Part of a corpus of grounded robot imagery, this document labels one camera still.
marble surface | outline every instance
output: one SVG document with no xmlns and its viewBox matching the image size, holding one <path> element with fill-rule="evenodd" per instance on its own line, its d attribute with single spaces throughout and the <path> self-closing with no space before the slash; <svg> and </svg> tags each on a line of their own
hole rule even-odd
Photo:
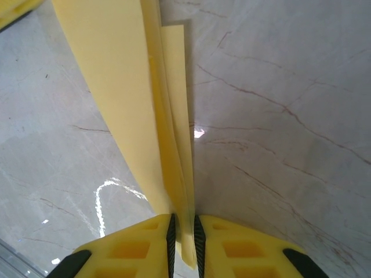
<svg viewBox="0 0 371 278">
<path fill-rule="evenodd" d="M 186 26 L 197 211 L 297 243 L 330 277 L 370 277 L 369 1 L 161 12 Z M 0 188 L 0 238 L 46 272 L 153 215 L 49 1 L 0 34 Z"/>
</svg>

yellow foam sheet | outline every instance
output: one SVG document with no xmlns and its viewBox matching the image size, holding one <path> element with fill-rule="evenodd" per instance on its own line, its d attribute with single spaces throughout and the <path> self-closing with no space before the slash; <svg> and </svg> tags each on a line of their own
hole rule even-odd
<svg viewBox="0 0 371 278">
<path fill-rule="evenodd" d="M 153 209 L 175 212 L 196 266 L 183 26 L 157 0 L 53 0 L 97 106 Z"/>
</svg>

